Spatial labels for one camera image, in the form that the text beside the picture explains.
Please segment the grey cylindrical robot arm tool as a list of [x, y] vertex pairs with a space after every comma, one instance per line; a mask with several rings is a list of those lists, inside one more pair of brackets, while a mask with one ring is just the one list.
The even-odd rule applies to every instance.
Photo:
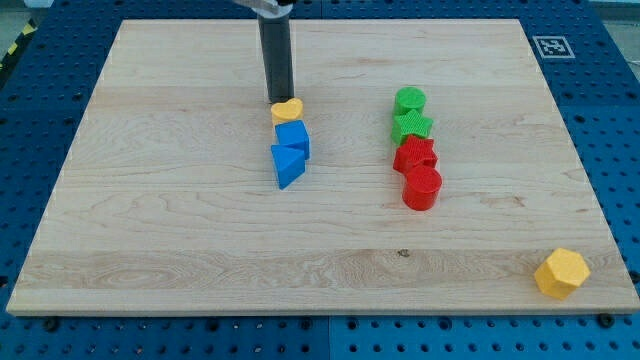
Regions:
[[233, 0], [257, 15], [268, 99], [286, 102], [294, 97], [290, 13], [294, 0]]

